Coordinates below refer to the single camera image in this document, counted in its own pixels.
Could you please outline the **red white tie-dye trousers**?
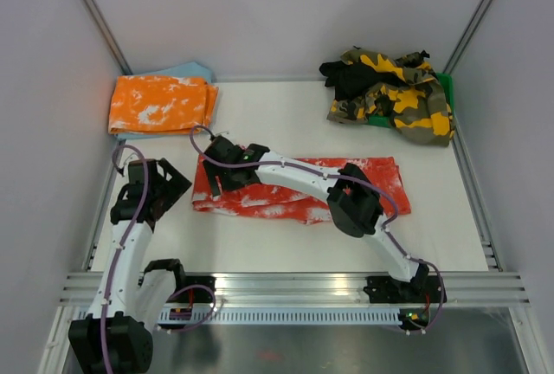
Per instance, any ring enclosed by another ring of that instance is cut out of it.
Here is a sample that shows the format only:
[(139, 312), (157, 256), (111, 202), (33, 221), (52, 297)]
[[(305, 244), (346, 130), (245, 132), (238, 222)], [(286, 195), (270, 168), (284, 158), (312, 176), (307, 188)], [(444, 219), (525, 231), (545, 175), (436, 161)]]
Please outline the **red white tie-dye trousers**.
[[(345, 163), (353, 163), (376, 187), (393, 198), (394, 203), (384, 198), (381, 200), (386, 215), (392, 215), (394, 208), (398, 208), (401, 216), (411, 213), (411, 205), (404, 191), (400, 169), (393, 157), (308, 158), (306, 162), (326, 167), (340, 167)], [(225, 216), (287, 219), (305, 225), (330, 222), (332, 219), (330, 210), (324, 202), (307, 194), (275, 185), (254, 184), (239, 190), (224, 192), (215, 197), (211, 193), (209, 180), (201, 162), (196, 168), (191, 203), (195, 211)]]

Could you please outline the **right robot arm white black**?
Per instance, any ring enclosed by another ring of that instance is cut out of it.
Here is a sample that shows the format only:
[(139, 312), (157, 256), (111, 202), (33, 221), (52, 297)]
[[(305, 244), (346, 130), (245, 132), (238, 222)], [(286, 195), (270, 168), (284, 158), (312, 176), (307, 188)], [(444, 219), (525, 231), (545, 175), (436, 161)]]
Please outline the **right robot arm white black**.
[(377, 188), (363, 171), (352, 163), (340, 168), (317, 166), (287, 158), (264, 145), (246, 148), (222, 135), (210, 139), (199, 150), (214, 196), (253, 184), (276, 185), (307, 194), (324, 203), (332, 222), (344, 234), (360, 239), (379, 255), (389, 275), (390, 288), (402, 300), (413, 301), (423, 295), (428, 265), (412, 257), (390, 233), (390, 224), (398, 216), (386, 216), (383, 198), (391, 196)]

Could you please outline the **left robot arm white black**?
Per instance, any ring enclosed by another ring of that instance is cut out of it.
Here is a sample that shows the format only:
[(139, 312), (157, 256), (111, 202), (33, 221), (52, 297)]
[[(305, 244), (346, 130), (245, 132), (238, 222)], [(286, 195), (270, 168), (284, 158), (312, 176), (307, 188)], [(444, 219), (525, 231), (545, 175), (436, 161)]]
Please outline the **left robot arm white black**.
[(86, 315), (68, 339), (85, 373), (145, 373), (152, 332), (166, 301), (178, 302), (189, 282), (178, 259), (144, 264), (156, 223), (191, 187), (167, 159), (132, 161), (110, 211), (108, 265)]

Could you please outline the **camouflage yellow green trousers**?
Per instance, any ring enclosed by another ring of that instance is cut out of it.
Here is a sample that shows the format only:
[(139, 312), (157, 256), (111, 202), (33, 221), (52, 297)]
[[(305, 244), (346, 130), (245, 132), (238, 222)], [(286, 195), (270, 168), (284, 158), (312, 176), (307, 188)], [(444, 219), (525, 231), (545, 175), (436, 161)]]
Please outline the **camouflage yellow green trousers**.
[(379, 73), (390, 73), (390, 79), (352, 100), (333, 97), (326, 118), (365, 125), (371, 116), (384, 116), (393, 130), (412, 143), (449, 146), (455, 132), (454, 114), (429, 58), (424, 50), (397, 58), (359, 47), (345, 51), (338, 61), (362, 62)]

